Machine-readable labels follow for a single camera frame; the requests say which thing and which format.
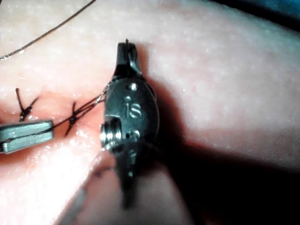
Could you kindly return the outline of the left arm needle driver jaw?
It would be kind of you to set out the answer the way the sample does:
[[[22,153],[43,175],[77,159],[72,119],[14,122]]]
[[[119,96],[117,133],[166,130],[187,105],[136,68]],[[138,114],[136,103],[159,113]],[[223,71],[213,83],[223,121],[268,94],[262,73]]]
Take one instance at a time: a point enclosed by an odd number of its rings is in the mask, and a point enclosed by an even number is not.
[[[53,138],[54,134],[37,134],[8,138],[4,141],[1,141],[1,153],[10,154],[28,147],[32,147],[34,145],[47,142]]]
[[[45,135],[54,138],[53,121],[52,120],[31,120],[16,123],[6,123],[0,125],[0,141],[13,140],[21,137],[33,135]]]

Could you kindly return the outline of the right arm needle driver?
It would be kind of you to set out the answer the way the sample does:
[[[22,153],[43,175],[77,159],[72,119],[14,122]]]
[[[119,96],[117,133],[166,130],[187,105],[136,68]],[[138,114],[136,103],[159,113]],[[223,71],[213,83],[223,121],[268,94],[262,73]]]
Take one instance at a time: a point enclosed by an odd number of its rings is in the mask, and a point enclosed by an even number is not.
[[[149,151],[159,130],[159,110],[150,86],[138,78],[113,80],[105,95],[103,150],[118,154],[129,147]]]

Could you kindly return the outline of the right arm needle driver jaw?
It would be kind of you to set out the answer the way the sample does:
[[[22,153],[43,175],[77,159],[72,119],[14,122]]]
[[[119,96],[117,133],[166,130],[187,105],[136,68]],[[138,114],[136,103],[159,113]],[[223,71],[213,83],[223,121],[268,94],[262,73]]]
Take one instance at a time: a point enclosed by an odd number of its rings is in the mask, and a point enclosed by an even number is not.
[[[129,42],[120,42],[117,45],[116,67],[113,74],[114,79],[129,77]]]
[[[135,44],[128,44],[128,58],[129,58],[129,65],[131,69],[134,71],[136,76],[142,77],[143,73],[141,70],[141,64],[139,59],[138,50],[135,46]]]

